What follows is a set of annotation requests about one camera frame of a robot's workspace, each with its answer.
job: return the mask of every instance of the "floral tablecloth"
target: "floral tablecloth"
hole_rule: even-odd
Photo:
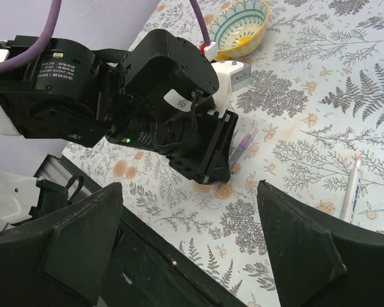
[[[230,3],[200,0],[206,23]],[[252,84],[234,93],[236,143],[260,132],[228,184],[198,185],[164,157],[109,144],[64,155],[100,185],[123,184],[124,205],[248,306],[279,306],[257,213],[259,180],[339,216],[363,157],[355,224],[384,233],[384,0],[270,0],[262,45],[241,58]],[[164,0],[134,46],[163,28],[200,44],[186,0]]]

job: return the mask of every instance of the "pen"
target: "pen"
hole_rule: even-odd
[[[250,142],[255,138],[256,134],[258,133],[258,128],[253,127],[253,129],[245,134],[242,141],[239,143],[235,151],[233,152],[232,156],[229,159],[229,166],[233,167],[233,165],[236,164],[236,162],[239,160],[239,158],[242,156],[246,148],[248,148]]]
[[[346,195],[343,201],[343,207],[341,208],[340,219],[353,223],[354,213],[356,210],[358,193],[360,192],[360,184],[363,177],[363,171],[361,170],[361,155],[357,157],[356,164],[350,172],[348,178]]]

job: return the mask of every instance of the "yellow object in bowl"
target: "yellow object in bowl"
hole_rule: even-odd
[[[219,54],[238,58],[251,53],[266,34],[270,7],[266,0],[240,0],[219,14],[209,28]]]

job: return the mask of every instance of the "white marker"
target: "white marker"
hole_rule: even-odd
[[[360,184],[363,177],[361,160],[361,155],[359,155],[354,168],[350,172],[346,195],[344,197],[343,207],[341,208],[340,213],[340,219],[351,224],[354,220],[354,212],[356,210],[358,193],[360,192]]]

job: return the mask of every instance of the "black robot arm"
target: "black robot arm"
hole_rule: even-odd
[[[12,58],[36,38],[0,45]],[[165,155],[200,184],[227,182],[237,115],[214,109],[219,81],[192,43],[151,31],[132,52],[90,51],[53,38],[40,57],[0,75],[0,106],[25,138],[114,144]]]

